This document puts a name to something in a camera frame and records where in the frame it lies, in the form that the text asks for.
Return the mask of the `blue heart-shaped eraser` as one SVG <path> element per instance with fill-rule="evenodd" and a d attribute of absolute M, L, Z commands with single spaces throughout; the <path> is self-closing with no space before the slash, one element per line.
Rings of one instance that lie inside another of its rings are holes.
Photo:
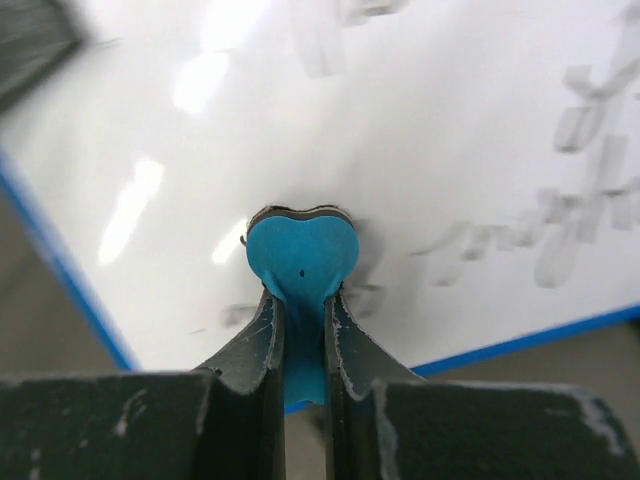
<path fill-rule="evenodd" d="M 251 270 L 284 304 L 284 403 L 322 404 L 325 301 L 358 261 L 354 224 L 333 205 L 268 206 L 249 222 L 244 244 Z"/>

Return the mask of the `blue framed whiteboard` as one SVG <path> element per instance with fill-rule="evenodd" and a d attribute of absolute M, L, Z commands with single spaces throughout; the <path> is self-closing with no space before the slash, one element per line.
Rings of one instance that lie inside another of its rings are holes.
<path fill-rule="evenodd" d="M 93 46 L 1 122 L 1 183 L 129 369 L 261 294 L 270 205 L 356 223 L 360 325 L 439 372 L 639 312 L 635 1 L 77 1 Z"/>

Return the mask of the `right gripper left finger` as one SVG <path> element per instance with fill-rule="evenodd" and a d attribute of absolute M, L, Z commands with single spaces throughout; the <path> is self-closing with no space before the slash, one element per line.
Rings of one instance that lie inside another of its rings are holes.
<path fill-rule="evenodd" d="M 3 377 L 5 479 L 282 479 L 284 306 L 190 371 Z"/>

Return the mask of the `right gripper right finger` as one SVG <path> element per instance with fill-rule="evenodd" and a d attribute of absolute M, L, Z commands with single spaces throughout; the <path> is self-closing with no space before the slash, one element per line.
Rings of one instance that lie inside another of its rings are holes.
<path fill-rule="evenodd" d="M 609 407 L 566 384 L 434 383 L 325 303 L 326 470 L 331 479 L 635 479 Z"/>

